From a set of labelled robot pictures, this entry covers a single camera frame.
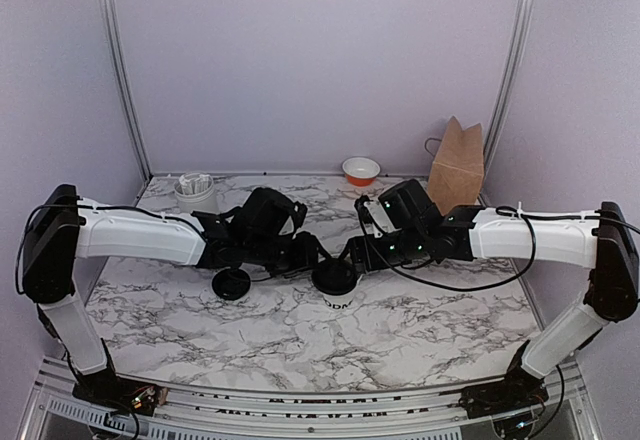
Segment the black plastic cup lid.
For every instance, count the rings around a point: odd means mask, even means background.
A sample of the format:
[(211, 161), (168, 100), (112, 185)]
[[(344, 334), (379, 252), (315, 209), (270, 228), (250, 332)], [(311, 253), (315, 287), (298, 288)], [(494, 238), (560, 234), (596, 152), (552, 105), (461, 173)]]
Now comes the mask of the black plastic cup lid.
[(311, 274), (311, 281), (321, 293), (340, 296), (353, 291), (358, 283), (354, 267), (341, 259), (325, 259)]

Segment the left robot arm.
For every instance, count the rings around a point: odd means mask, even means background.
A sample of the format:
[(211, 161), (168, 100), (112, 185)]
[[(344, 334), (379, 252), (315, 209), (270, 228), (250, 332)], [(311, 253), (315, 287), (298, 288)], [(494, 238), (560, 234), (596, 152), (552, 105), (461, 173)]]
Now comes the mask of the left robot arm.
[(26, 222), (16, 288), (35, 304), (41, 323), (65, 349), (81, 394), (106, 405), (135, 402), (146, 387), (117, 375), (76, 289), (76, 261), (139, 258), (213, 270), (219, 296), (232, 299), (251, 284), (244, 264), (262, 267), (269, 276), (317, 265), (324, 252), (302, 229), (306, 214), (304, 204), (265, 187), (224, 213), (165, 214), (102, 204), (61, 184)]

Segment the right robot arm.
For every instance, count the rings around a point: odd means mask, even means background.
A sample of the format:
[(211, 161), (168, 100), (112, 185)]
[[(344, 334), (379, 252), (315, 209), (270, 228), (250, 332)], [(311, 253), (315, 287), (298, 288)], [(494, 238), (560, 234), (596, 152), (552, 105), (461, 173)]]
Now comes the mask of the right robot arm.
[(639, 302), (639, 253), (614, 202), (577, 213), (531, 213), (509, 206), (458, 206), (439, 212), (415, 179), (354, 207), (361, 235), (350, 242), (363, 272), (390, 269), (408, 278), (415, 260), (522, 259), (584, 268), (588, 286), (534, 339), (518, 348), (504, 377), (462, 390), (470, 418), (506, 413), (547, 400), (545, 378), (610, 323), (631, 317)]

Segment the white paper cup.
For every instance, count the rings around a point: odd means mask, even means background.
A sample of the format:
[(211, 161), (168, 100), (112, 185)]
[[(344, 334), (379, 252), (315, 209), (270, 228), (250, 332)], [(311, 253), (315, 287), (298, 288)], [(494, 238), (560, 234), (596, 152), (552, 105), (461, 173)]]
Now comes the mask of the white paper cup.
[(340, 293), (340, 294), (330, 294), (321, 292), (322, 299), (324, 304), (334, 311), (344, 310), (351, 306), (353, 303), (356, 293), (359, 290), (359, 286), (356, 285), (353, 289), (348, 292)]

